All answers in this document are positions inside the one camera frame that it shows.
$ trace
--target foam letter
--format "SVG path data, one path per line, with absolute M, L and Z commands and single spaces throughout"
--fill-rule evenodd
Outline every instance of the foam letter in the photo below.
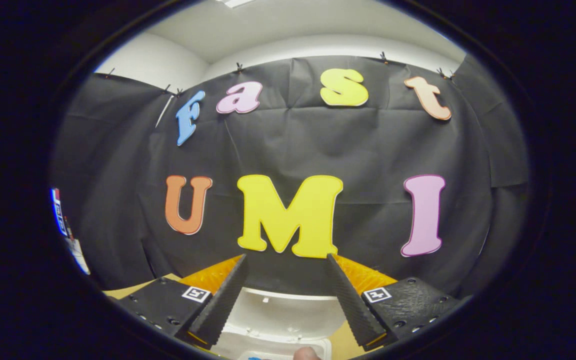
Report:
M 292 247 L 295 255 L 326 258 L 329 253 L 337 253 L 332 244 L 332 218 L 335 200 L 344 187 L 339 178 L 327 175 L 306 178 L 288 209 L 268 176 L 246 175 L 239 179 L 237 187 L 244 193 L 244 233 L 237 240 L 242 248 L 266 250 L 261 224 L 277 253 L 286 250 L 297 228 L 299 240 Z
M 445 106 L 439 105 L 435 94 L 439 95 L 439 88 L 435 85 L 430 85 L 426 79 L 421 76 L 411 77 L 404 80 L 407 87 L 414 89 L 416 96 L 421 102 L 423 109 L 430 114 L 430 116 L 439 120 L 448 120 L 452 116 L 450 109 Z
M 439 230 L 439 193 L 446 181 L 439 175 L 419 175 L 404 181 L 404 189 L 412 196 L 412 230 L 410 239 L 401 248 L 405 257 L 434 253 L 442 246 Z
M 226 91 L 228 96 L 217 103 L 217 112 L 230 114 L 237 111 L 239 114 L 246 114 L 253 111 L 259 106 L 258 98 L 262 88 L 261 83 L 256 81 L 236 84 Z
M 368 101 L 368 90 L 359 83 L 364 77 L 357 70 L 329 68 L 321 74 L 321 98 L 331 107 L 359 107 Z
M 190 217 L 183 219 L 179 216 L 179 201 L 181 189 L 186 184 L 183 176 L 168 176 L 166 179 L 166 221 L 170 228 L 179 233 L 192 235 L 202 227 L 204 221 L 204 205 L 206 203 L 206 191 L 213 186 L 213 180 L 209 177 L 198 176 L 190 180 L 190 186 L 194 189 L 192 194 L 192 208 Z
M 197 120 L 199 117 L 199 104 L 197 102 L 203 100 L 205 96 L 206 92 L 199 90 L 176 112 L 176 120 L 179 121 L 179 138 L 176 139 L 177 146 L 181 146 L 195 132 L 197 126 L 191 120 Z

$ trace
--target orange soft pad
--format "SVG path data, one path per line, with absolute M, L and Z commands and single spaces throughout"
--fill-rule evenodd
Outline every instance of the orange soft pad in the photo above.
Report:
M 357 291 L 357 294 L 361 294 L 367 290 L 377 289 L 381 287 L 386 287 L 388 285 L 397 283 L 397 280 L 386 276 L 379 271 L 369 268 L 359 264 L 359 262 L 354 262 L 353 260 L 346 259 L 345 257 L 334 255 L 334 260 L 339 265 L 345 276 L 350 280 L 350 284 Z
M 190 287 L 197 287 L 200 289 L 208 290 L 213 295 L 219 290 L 226 276 L 231 273 L 237 262 L 242 255 L 235 256 L 231 259 L 218 262 L 208 268 L 197 271 L 192 275 L 179 280 L 179 283 L 189 285 Z

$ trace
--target pink letter i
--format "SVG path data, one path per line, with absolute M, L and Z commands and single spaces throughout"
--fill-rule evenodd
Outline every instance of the pink letter i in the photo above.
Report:
M 405 257 L 434 253 L 442 246 L 439 230 L 439 193 L 446 181 L 439 175 L 418 175 L 404 181 L 404 189 L 412 196 L 412 230 L 410 239 L 401 248 Z

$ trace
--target ceiling light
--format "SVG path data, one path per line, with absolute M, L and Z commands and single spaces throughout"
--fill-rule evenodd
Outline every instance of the ceiling light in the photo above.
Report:
M 245 3 L 253 2 L 253 0 L 217 0 L 218 2 L 226 4 L 229 8 L 235 8 Z

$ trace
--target white wall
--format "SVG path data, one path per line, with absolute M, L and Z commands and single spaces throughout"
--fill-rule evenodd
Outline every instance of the white wall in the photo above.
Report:
M 115 51 L 94 72 L 135 79 L 169 91 L 201 82 L 208 63 L 168 39 L 144 32 Z
M 430 71 L 441 68 L 447 74 L 450 74 L 450 70 L 456 71 L 466 56 L 462 51 L 459 61 L 455 61 L 427 48 L 373 36 L 347 34 L 302 36 L 247 48 L 224 57 L 208 66 L 201 77 L 201 82 L 237 70 L 236 63 L 243 64 L 246 68 L 275 60 L 324 55 L 354 55 L 379 59 L 382 51 L 389 60 L 412 64 Z

